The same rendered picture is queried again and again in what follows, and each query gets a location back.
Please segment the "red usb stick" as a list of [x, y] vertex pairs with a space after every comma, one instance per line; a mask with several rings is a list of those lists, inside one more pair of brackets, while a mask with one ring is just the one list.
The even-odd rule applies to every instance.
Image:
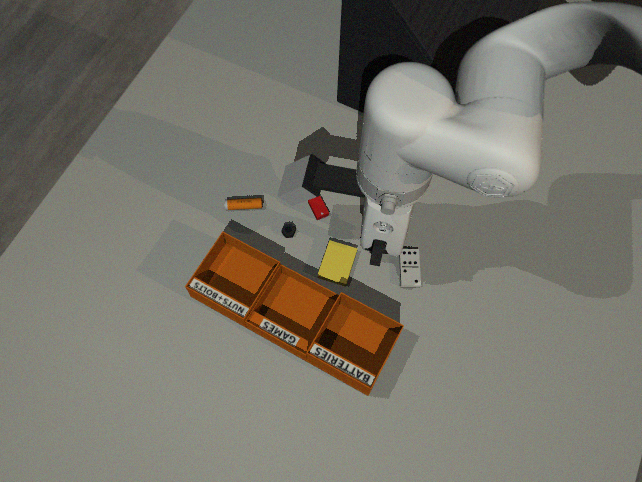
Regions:
[[329, 212], [321, 198], [318, 196], [316, 198], [308, 200], [308, 203], [316, 217], [317, 220], [329, 216]]

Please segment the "white domino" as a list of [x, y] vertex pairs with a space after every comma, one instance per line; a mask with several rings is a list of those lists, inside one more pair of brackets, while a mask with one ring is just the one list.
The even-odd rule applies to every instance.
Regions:
[[419, 249], [403, 249], [399, 261], [401, 287], [421, 287]]

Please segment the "black hexagonal nut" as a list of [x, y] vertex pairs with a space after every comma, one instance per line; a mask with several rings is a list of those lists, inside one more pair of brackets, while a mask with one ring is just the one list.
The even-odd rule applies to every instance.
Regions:
[[285, 238], [292, 238], [296, 232], [292, 224], [285, 224], [281, 231]]

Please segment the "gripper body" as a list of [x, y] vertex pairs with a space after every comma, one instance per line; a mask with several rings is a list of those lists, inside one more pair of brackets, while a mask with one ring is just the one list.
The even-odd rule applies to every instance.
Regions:
[[[356, 170], [357, 179], [357, 170]], [[386, 242], [386, 251], [391, 256], [399, 256], [402, 253], [409, 224], [411, 221], [414, 205], [425, 193], [417, 200], [395, 208], [394, 214], [386, 215], [381, 212], [380, 203], [375, 202], [361, 188], [359, 181], [357, 183], [364, 197], [362, 227], [361, 227], [361, 247], [369, 248], [372, 246], [374, 239]]]

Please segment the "orange aa battery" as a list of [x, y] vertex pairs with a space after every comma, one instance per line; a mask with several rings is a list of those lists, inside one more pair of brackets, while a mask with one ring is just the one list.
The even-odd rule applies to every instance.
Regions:
[[260, 209], [262, 198], [227, 199], [224, 206], [226, 210]]

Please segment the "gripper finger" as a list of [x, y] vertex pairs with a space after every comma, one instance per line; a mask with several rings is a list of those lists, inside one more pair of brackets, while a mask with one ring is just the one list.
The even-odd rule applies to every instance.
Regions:
[[372, 242], [372, 246], [368, 249], [365, 248], [365, 250], [371, 253], [369, 265], [380, 266], [382, 254], [388, 254], [388, 252], [386, 251], [385, 243], [385, 241], [374, 239]]

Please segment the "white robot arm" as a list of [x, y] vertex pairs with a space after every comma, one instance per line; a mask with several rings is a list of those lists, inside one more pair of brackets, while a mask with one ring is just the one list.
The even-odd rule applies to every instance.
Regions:
[[[361, 188], [386, 215], [419, 199], [433, 174], [489, 197], [525, 193], [541, 169], [545, 80], [596, 64], [642, 75], [642, 7], [562, 3], [502, 26], [465, 53], [455, 95], [426, 64], [385, 68], [366, 93]], [[277, 197], [291, 206], [321, 190], [364, 198], [357, 179], [311, 154], [285, 166]]]

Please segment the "orange bin with nuts and bolts label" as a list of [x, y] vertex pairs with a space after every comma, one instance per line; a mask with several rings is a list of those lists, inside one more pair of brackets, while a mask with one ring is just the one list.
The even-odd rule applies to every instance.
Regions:
[[190, 296], [369, 395], [404, 325], [222, 232]]

